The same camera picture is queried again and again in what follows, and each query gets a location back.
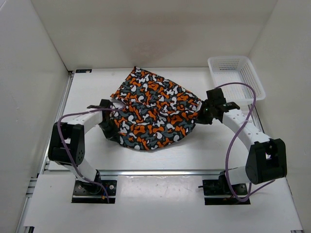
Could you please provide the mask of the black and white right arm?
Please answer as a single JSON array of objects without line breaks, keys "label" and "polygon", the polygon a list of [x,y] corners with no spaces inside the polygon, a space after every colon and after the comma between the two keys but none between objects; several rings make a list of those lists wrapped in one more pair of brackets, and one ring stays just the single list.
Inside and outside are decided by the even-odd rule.
[{"label": "black and white right arm", "polygon": [[198,115],[200,124],[212,124],[216,119],[227,126],[245,145],[246,164],[226,168],[218,188],[224,194],[231,193],[237,184],[260,184],[286,177],[286,146],[283,140],[272,139],[250,122],[234,102],[226,101],[220,88],[207,91]]}]

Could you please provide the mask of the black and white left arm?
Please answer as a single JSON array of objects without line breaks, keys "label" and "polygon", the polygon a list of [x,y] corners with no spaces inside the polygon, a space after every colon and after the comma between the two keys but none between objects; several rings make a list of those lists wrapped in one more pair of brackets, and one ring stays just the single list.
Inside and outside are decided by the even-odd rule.
[{"label": "black and white left arm", "polygon": [[49,160],[70,170],[91,194],[101,191],[102,182],[99,171],[85,158],[85,134],[99,126],[106,139],[118,142],[119,130],[111,113],[119,111],[112,101],[102,99],[99,105],[90,105],[84,112],[63,115],[53,126]]}]

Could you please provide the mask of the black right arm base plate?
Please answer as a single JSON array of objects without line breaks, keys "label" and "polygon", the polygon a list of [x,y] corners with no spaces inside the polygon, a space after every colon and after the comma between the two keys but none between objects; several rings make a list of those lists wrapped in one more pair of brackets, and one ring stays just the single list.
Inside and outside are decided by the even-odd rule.
[{"label": "black right arm base plate", "polygon": [[202,180],[198,186],[203,190],[205,205],[250,205],[250,200],[238,201],[227,186],[222,186],[219,180]]}]

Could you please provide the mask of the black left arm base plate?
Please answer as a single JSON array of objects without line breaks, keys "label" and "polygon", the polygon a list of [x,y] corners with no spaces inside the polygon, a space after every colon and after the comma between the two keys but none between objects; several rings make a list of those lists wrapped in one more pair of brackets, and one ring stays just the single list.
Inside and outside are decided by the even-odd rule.
[{"label": "black left arm base plate", "polygon": [[102,186],[106,189],[108,198],[104,190],[94,184],[87,184],[76,180],[73,188],[72,203],[91,204],[114,204],[117,192],[117,180],[101,180]]}]

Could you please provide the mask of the orange camouflage shorts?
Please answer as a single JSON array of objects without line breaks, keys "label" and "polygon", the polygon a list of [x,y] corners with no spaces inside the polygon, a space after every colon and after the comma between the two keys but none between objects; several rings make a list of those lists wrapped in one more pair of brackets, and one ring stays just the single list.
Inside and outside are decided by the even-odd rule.
[{"label": "orange camouflage shorts", "polygon": [[123,109],[111,113],[111,141],[135,150],[179,142],[195,128],[201,99],[177,83],[134,67],[111,98]]}]

